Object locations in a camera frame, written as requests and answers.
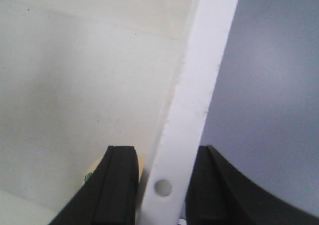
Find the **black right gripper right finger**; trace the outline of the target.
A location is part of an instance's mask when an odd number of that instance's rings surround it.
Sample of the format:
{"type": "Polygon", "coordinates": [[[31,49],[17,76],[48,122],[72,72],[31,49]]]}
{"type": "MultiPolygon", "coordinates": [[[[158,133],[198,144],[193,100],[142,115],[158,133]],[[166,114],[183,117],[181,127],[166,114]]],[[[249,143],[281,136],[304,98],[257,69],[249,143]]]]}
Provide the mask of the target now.
{"type": "Polygon", "coordinates": [[[249,180],[212,145],[198,148],[185,199],[189,225],[317,225],[319,219],[249,180]]]}

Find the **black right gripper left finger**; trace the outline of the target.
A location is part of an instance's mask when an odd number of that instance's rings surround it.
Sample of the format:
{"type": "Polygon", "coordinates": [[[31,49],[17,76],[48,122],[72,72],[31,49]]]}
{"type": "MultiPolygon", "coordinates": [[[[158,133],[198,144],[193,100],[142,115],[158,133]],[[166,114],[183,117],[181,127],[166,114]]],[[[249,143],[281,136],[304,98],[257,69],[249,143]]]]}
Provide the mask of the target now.
{"type": "Polygon", "coordinates": [[[132,146],[109,146],[93,174],[52,225],[133,225],[139,165],[132,146]]]}

